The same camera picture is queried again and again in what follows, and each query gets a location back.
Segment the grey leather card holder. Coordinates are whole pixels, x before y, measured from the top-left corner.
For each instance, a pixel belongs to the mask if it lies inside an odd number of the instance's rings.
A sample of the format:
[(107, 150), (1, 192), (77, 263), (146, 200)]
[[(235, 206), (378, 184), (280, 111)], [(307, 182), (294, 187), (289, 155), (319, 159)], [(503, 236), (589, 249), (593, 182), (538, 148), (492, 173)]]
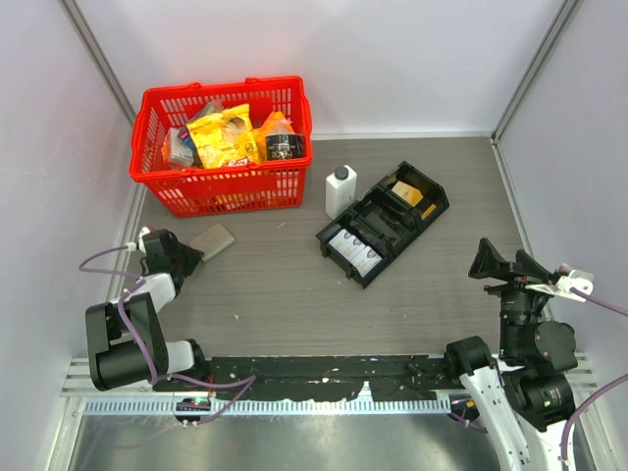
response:
[(189, 246), (202, 253), (201, 260), (207, 262), (236, 242), (235, 237), (222, 224), (216, 224), (196, 236)]

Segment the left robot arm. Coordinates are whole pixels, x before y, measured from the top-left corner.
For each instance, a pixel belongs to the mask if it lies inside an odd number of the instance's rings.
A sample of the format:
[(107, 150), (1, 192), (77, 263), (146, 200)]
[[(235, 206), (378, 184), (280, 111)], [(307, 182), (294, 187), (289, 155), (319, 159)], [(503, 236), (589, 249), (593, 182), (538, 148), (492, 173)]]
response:
[(167, 341), (159, 312), (180, 294), (184, 280), (203, 253), (180, 242), (168, 230), (143, 228), (137, 239), (109, 249), (139, 251), (139, 274), (119, 272), (134, 280), (120, 296), (85, 311), (87, 358), (93, 385), (108, 391), (146, 381), (178, 381), (198, 391), (209, 380), (209, 366), (195, 340)]

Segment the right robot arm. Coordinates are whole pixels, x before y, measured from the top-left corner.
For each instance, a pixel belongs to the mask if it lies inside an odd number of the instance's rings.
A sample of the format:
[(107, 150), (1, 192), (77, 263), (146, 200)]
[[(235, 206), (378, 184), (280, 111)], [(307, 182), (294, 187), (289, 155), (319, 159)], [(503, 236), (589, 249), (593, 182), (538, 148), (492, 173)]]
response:
[(543, 311), (554, 297), (584, 301), (594, 277), (567, 265), (551, 272), (524, 250), (509, 262), (486, 237), (468, 275), (497, 280), (484, 290), (499, 299), (499, 351), (478, 336), (448, 344), (445, 379), (470, 394), (501, 469), (563, 470), (573, 459), (565, 374), (578, 365), (575, 331)]

